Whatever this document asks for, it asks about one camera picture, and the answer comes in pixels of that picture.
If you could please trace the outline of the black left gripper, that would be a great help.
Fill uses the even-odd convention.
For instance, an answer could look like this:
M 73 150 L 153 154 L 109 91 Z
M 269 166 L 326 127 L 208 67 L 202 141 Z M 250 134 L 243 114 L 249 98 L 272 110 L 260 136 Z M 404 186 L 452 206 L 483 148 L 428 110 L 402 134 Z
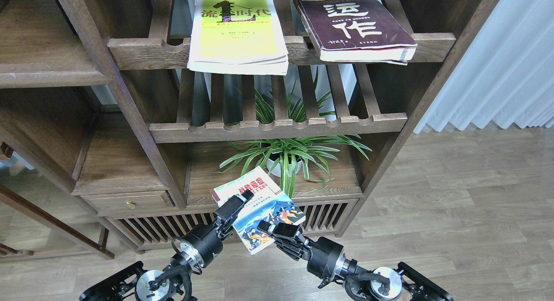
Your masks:
M 211 224 L 198 224 L 180 238 L 181 264 L 205 268 L 223 250 L 223 241 L 229 237 L 238 213 L 254 194 L 247 189 L 241 195 L 230 197 L 216 212 Z

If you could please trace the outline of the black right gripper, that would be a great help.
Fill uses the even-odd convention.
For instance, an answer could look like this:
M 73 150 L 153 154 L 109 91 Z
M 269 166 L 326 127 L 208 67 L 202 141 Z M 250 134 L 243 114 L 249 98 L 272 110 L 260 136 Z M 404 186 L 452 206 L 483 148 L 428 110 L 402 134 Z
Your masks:
M 277 248 L 293 260 L 307 260 L 306 269 L 323 281 L 336 281 L 348 276 L 349 260 L 345 258 L 344 246 L 320 237 L 316 242 L 305 238 L 300 226 L 286 224 L 270 224 L 261 221 L 258 230 L 277 241 Z

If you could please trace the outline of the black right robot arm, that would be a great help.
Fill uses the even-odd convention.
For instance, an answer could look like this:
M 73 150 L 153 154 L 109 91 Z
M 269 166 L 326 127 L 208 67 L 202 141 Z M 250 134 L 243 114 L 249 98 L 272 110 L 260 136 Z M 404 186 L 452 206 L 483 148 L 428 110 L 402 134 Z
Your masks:
M 322 279 L 318 288 L 338 283 L 354 301 L 395 301 L 402 289 L 410 293 L 412 301 L 453 300 L 447 291 L 404 262 L 398 263 L 397 269 L 368 271 L 356 260 L 346 259 L 344 246 L 326 237 L 313 241 L 303 236 L 300 226 L 261 221 L 258 229 L 271 236 L 289 257 L 307 260 L 307 271 Z

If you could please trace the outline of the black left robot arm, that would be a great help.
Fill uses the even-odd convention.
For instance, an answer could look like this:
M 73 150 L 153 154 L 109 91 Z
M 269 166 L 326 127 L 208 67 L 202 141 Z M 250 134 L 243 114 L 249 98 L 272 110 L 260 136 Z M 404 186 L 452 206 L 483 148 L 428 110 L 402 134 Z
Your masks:
M 223 241 L 231 234 L 233 222 L 238 212 L 253 197 L 248 189 L 241 195 L 233 195 L 218 210 L 214 222 L 209 225 L 198 224 L 182 237 L 180 250 L 172 246 L 176 254 L 171 263 L 162 271 L 142 269 L 144 265 L 138 261 L 111 277 L 90 287 L 80 296 L 81 301 L 122 301 L 131 289 L 137 301 L 172 301 L 173 295 L 182 295 L 184 301 L 196 301 L 192 296 L 191 274 L 194 268 L 198 275 L 202 268 L 213 262 L 223 250 Z

